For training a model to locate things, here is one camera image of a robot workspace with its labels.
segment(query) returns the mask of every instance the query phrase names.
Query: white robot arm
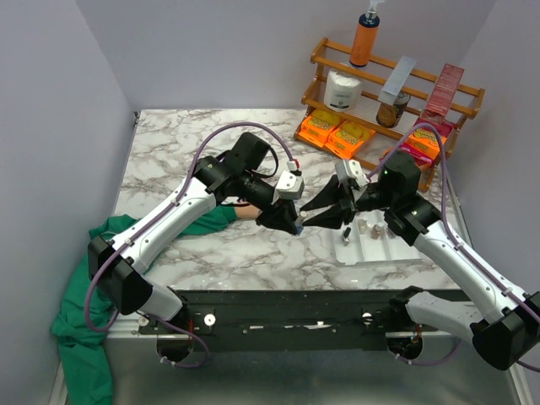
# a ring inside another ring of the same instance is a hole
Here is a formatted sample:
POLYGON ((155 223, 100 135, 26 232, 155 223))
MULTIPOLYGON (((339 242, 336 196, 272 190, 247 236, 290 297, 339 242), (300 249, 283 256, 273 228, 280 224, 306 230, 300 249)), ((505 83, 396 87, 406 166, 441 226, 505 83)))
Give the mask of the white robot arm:
POLYGON ((441 300, 413 288, 402 297, 401 308, 393 309, 397 316, 472 343, 500 370, 508 369, 538 342, 540 326, 531 313, 540 314, 540 293, 530 296, 507 280, 444 224, 440 211, 417 193, 421 173, 409 154, 394 154, 376 183, 369 183, 359 163, 352 160, 337 163, 336 173, 300 210, 331 207, 307 219, 304 226, 340 229, 358 212, 383 210, 389 229, 431 258, 475 305, 441 300))
POLYGON ((270 186, 263 180, 266 176, 255 172, 268 151, 271 151, 269 144, 250 132, 243 133, 235 146, 219 159, 212 156, 200 159, 188 187, 184 187, 184 180, 132 228, 113 240, 105 241, 98 236, 90 242, 90 278, 98 278, 98 288, 120 313, 141 311, 164 321, 182 317, 181 297, 172 289, 148 280, 144 273, 189 224, 227 197, 241 198, 259 208, 258 224, 292 235, 301 231, 294 208, 294 201, 304 190, 301 173, 295 162, 288 162, 288 169, 283 171, 277 185, 270 186), (112 263, 104 268, 111 258, 112 263))

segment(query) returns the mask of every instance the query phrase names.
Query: wooden shelf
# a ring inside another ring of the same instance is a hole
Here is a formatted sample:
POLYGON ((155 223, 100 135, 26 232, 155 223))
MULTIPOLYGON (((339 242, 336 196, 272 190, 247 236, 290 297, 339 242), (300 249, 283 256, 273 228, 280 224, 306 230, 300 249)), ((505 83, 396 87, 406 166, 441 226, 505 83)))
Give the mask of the wooden shelf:
MULTIPOLYGON (((389 137, 391 139, 395 139, 395 140, 400 139, 402 135, 405 132, 407 132, 408 129, 410 129, 413 126, 413 124, 416 122, 416 119, 420 115, 421 110, 417 110, 412 107, 407 107, 406 112, 403 113, 402 119, 400 120, 399 125, 397 125, 397 127, 385 128, 385 127, 380 126, 375 120, 375 116, 380 105, 379 101, 377 101, 378 95, 376 94, 370 93, 368 91, 362 91, 362 96, 359 102, 357 103, 357 105, 352 110, 347 111, 347 112, 336 112, 336 111, 330 110, 322 103, 321 84, 327 81, 327 77, 324 75, 325 67, 350 74, 362 80, 367 80, 372 83, 379 84, 380 86, 383 86, 386 82, 386 78, 377 76, 373 73, 367 73, 363 70, 355 69, 354 67, 351 67, 349 65, 327 58, 325 55, 326 55, 326 50, 328 48, 345 53, 345 54, 350 54, 351 52, 350 47, 338 44, 337 42, 330 41, 327 38, 323 38, 319 42, 319 44, 316 46, 316 48, 313 50, 310 60, 311 60, 311 63, 315 63, 317 65, 316 73, 315 73, 315 77, 313 78, 307 90, 304 92, 304 95, 302 96, 302 104, 305 104, 308 106, 306 116, 309 115, 315 109, 329 111, 334 114, 338 114, 339 116, 341 116, 343 119, 347 121, 357 122, 365 127, 373 129, 379 134, 389 137)), ((393 69, 397 65, 397 62, 394 62, 389 59, 385 59, 384 57, 378 57, 376 55, 371 55, 370 62, 376 63, 381 66, 385 66, 390 69, 393 69)), ((414 76, 416 78, 420 78, 422 80, 426 80, 432 83, 437 81, 437 75, 428 73, 419 69, 413 69, 413 71, 411 72, 411 76, 414 76)), ((412 97, 415 97, 417 99, 424 100, 424 101, 426 101, 429 97, 429 94, 423 91, 420 91, 418 89, 411 88, 411 87, 403 87, 402 91, 406 94, 411 95, 412 97)), ((484 95, 485 90, 475 89, 473 87, 460 84, 458 87, 458 92, 462 92, 466 95, 472 96, 472 102, 470 105, 459 105, 456 103, 453 103, 451 105, 451 110, 461 114, 461 117, 455 122, 456 128, 450 134, 450 138, 445 143, 445 155, 447 159, 450 158, 451 156, 451 153, 457 141, 457 137, 459 136, 459 133, 465 121, 469 118, 473 119, 480 111, 480 107, 482 106, 483 95, 484 95)), ((300 131, 300 125, 296 129, 296 132, 294 134, 294 139, 308 143, 315 148, 331 153, 330 150, 327 148, 324 148, 324 147, 319 148, 316 145, 308 141, 305 141, 303 138, 300 138, 298 136, 299 131, 300 131)), ((373 169, 375 167, 373 163, 370 163, 370 162, 367 162, 365 160, 358 159, 358 158, 355 158, 355 159, 360 161, 362 165, 367 169, 373 169)), ((433 177, 435 175, 435 170, 436 170, 437 165, 439 164, 439 161, 440 161, 440 156, 435 160, 434 165, 427 168, 426 170, 423 170, 424 176, 419 187, 421 191, 425 192, 429 189, 429 186, 431 185, 431 181, 433 180, 433 177)))

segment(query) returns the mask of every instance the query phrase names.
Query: pink package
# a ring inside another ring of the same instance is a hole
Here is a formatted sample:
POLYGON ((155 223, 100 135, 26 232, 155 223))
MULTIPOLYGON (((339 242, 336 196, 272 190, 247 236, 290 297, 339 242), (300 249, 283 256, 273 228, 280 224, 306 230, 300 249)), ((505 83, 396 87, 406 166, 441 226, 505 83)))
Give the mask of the pink package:
POLYGON ((457 86, 462 79, 464 70, 447 63, 440 72, 435 83, 435 88, 428 98, 424 111, 420 118, 435 124, 441 124, 448 114, 448 110, 457 91, 457 86))

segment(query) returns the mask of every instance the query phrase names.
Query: white tray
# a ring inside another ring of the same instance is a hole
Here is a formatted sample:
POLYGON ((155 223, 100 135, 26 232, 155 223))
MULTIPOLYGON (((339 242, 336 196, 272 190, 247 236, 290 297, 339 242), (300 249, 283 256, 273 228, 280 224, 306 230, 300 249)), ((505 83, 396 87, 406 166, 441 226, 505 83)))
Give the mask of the white tray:
POLYGON ((344 225, 340 230, 332 230, 332 241, 336 249, 337 261, 348 266, 354 264, 373 266, 388 264, 388 262, 414 264, 422 260, 420 252, 407 245, 399 236, 391 238, 388 235, 382 211, 357 215, 349 225, 344 225), (358 227, 360 219, 365 219, 368 224, 368 230, 362 235, 358 227), (374 224, 385 225, 384 232, 379 236, 379 239, 371 237, 371 226, 374 224), (350 242, 345 246, 342 233, 347 227, 351 228, 351 233, 348 236, 350 242))

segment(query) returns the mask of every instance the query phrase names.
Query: pump dispenser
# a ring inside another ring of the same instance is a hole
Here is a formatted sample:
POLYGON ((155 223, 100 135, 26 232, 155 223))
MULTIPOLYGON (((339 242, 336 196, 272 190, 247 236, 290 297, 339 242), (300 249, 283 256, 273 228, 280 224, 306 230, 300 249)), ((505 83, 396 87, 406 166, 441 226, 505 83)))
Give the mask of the pump dispenser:
POLYGON ((371 50, 381 22, 377 15, 377 5, 383 2, 384 0, 371 0, 368 12, 360 15, 350 57, 351 65, 356 68, 363 68, 370 61, 371 50))

